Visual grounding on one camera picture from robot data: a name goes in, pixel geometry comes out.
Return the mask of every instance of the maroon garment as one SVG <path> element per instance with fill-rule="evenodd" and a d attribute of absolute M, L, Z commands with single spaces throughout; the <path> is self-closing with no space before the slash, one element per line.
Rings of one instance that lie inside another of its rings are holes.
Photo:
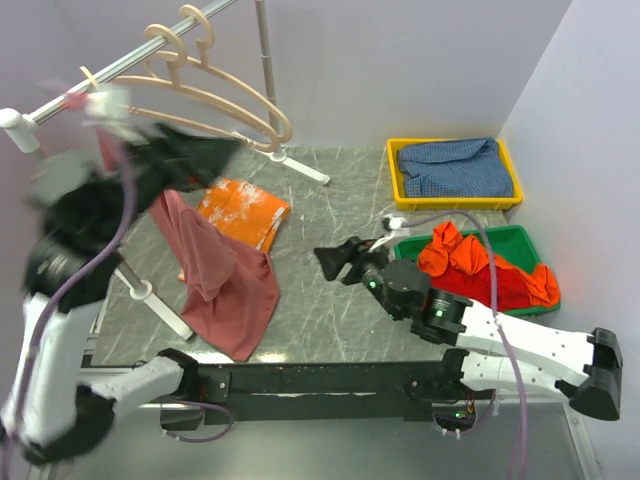
<path fill-rule="evenodd" d="M 269 255 L 220 233 L 174 190 L 149 212 L 184 270 L 182 319 L 234 361 L 246 361 L 280 295 Z"/>

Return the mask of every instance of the marble tabletop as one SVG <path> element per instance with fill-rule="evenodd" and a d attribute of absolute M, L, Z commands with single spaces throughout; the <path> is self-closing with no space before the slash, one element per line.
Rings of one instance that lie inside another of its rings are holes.
<path fill-rule="evenodd" d="M 382 148 L 303 148 L 289 156 L 331 176 L 319 186 L 293 171 L 272 164 L 247 149 L 226 175 L 247 180 L 286 200 L 292 211 L 280 227 L 271 255 L 281 296 L 269 327 L 250 362 L 365 362 L 438 360 L 445 347 L 409 333 L 409 322 L 393 322 L 360 286 L 324 280 L 313 256 L 317 246 L 335 246 L 352 235 L 380 235 L 380 218 L 395 212 L 391 176 Z M 193 205 L 200 194 L 190 194 Z M 434 212 L 403 212 L 410 219 Z M 500 211 L 472 212 L 483 226 L 503 226 Z M 459 229 L 473 229 L 462 216 L 451 217 Z M 418 227 L 428 234 L 443 220 Z M 148 216 L 130 231 L 122 252 L 141 278 L 151 281 L 160 297 L 179 312 L 185 286 L 177 281 L 179 265 Z M 134 302 L 117 279 L 104 312 L 93 356 L 94 365 L 130 365 L 173 347 L 200 362 L 216 363 L 220 355 L 201 338 L 180 339 L 142 303 Z"/>

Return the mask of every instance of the plastic hanger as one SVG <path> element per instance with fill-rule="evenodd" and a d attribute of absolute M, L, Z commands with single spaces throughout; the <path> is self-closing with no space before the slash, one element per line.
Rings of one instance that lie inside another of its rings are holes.
<path fill-rule="evenodd" d="M 207 20 L 206 17 L 195 7 L 191 7 L 190 5 L 185 5 L 180 9 L 180 13 L 183 16 L 193 16 L 200 23 L 203 20 Z M 140 107 L 131 107 L 130 113 L 143 115 L 147 117 L 154 118 L 156 120 L 167 121 L 177 123 L 189 128 L 193 128 L 196 130 L 203 131 L 205 133 L 214 134 L 214 135 L 226 135 L 238 138 L 244 141 L 246 144 L 251 146 L 252 148 L 264 151 L 264 152 L 274 152 L 277 151 L 280 147 L 280 144 L 291 137 L 291 126 L 289 121 L 286 119 L 284 114 L 278 110 L 273 104 L 271 104 L 266 98 L 260 95 L 257 91 L 253 90 L 248 85 L 244 84 L 240 80 L 235 77 L 223 72 L 221 70 L 215 69 L 208 65 L 208 58 L 206 57 L 206 52 L 213 45 L 213 31 L 211 30 L 211 26 L 208 20 L 204 23 L 205 31 L 207 32 L 207 37 L 205 40 L 198 40 L 197 46 L 198 50 L 201 53 L 201 59 L 205 58 L 205 63 L 203 65 L 202 61 L 193 59 L 187 55 L 187 49 L 180 39 L 171 29 L 158 24 L 153 24 L 147 27 L 145 30 L 145 36 L 147 38 L 153 38 L 156 36 L 164 37 L 167 42 L 172 43 L 176 47 L 176 52 L 156 52 L 154 55 L 159 58 L 163 58 L 167 65 L 167 69 L 169 71 L 170 80 L 165 80 L 158 77 L 153 70 L 148 65 L 148 62 L 145 62 L 145 68 L 147 72 L 150 74 L 149 77 L 143 76 L 120 76 L 113 80 L 114 83 L 124 84 L 124 85 L 147 85 L 147 86 L 159 86 L 168 90 L 176 91 L 180 94 L 189 96 L 198 100 L 200 103 L 205 105 L 210 105 L 213 108 L 221 111 L 225 115 L 228 115 L 245 125 L 263 133 L 271 140 L 271 143 L 257 142 L 244 135 L 241 135 L 237 132 L 229 132 L 223 130 L 221 128 L 213 127 L 211 125 L 207 125 L 201 122 L 196 122 L 192 120 L 188 120 L 182 117 L 178 117 L 175 115 L 170 115 L 163 112 L 157 112 L 154 110 L 149 110 L 146 108 Z M 180 81 L 179 70 L 190 63 L 197 67 L 202 66 L 202 70 L 212 73 L 213 75 L 219 76 L 230 83 L 242 88 L 247 91 L 254 98 L 258 99 L 263 105 L 269 108 L 270 111 L 273 111 L 274 114 L 278 115 L 278 117 L 282 120 L 284 126 L 284 132 L 280 135 L 276 130 L 269 125 L 267 122 L 252 114 L 251 112 L 245 110 L 244 108 L 229 102 L 217 95 L 214 95 L 210 92 L 190 87 L 188 85 L 183 85 Z"/>

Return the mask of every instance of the yellow plastic tray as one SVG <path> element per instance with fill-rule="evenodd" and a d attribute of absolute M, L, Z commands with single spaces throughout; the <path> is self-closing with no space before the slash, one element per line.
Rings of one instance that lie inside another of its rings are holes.
<path fill-rule="evenodd" d="M 511 157 L 507 151 L 507 146 L 502 140 L 498 140 L 500 160 L 507 168 L 511 180 L 513 180 L 513 197 L 431 197 L 431 198 L 409 198 L 404 191 L 402 172 L 398 168 L 398 150 L 414 143 L 443 142 L 452 140 L 448 138 L 390 138 L 387 140 L 387 156 L 389 167 L 391 168 L 391 182 L 393 183 L 393 198 L 396 206 L 401 210 L 419 209 L 485 209 L 485 210 L 506 210 L 522 202 L 522 190 L 516 177 L 516 172 L 511 163 Z"/>

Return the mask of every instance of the folded blue cloth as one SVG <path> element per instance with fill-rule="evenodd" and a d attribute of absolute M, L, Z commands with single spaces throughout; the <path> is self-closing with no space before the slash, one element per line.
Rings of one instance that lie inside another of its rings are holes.
<path fill-rule="evenodd" d="M 398 150 L 398 168 L 409 198 L 513 197 L 493 138 L 407 145 Z"/>

